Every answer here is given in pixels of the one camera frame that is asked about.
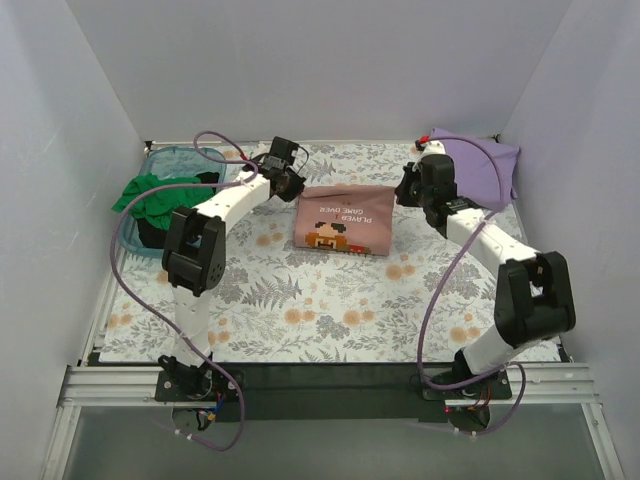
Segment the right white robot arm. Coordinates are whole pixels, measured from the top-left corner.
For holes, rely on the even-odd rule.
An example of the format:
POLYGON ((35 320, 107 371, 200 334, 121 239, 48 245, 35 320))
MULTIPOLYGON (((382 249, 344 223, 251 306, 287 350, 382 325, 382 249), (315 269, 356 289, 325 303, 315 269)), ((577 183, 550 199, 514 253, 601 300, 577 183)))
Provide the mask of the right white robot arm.
POLYGON ((421 208, 429 226, 459 245, 456 261, 469 254, 496 281, 493 326, 456 353, 449 375, 433 379, 419 365, 424 386, 475 397, 520 353, 575 327, 565 257, 514 239, 475 202, 460 196, 449 156, 426 153, 407 163, 395 195, 399 205, 421 208))

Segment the pink t shirt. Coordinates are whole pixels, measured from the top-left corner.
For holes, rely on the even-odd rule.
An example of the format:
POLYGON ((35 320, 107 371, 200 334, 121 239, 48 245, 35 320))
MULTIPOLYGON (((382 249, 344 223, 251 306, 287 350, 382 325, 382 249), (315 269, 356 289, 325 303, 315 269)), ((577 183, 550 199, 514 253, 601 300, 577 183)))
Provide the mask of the pink t shirt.
POLYGON ((298 199, 294 246, 387 256, 392 244, 394 205, 394 189, 390 186, 309 187, 298 199))

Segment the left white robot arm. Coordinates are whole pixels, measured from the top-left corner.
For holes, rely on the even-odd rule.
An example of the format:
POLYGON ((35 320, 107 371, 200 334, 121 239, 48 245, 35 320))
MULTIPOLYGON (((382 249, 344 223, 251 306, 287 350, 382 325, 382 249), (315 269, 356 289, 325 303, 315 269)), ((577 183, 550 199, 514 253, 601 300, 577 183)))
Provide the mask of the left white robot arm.
POLYGON ((193 400, 211 394, 218 381, 209 365, 209 304, 226 267, 226 237, 254 208, 276 196, 295 200, 305 178, 294 170, 304 147, 274 137, 269 150, 242 167, 228 187, 194 207, 179 207, 166 237, 162 267, 174 297, 173 353, 159 358, 169 381, 193 400))

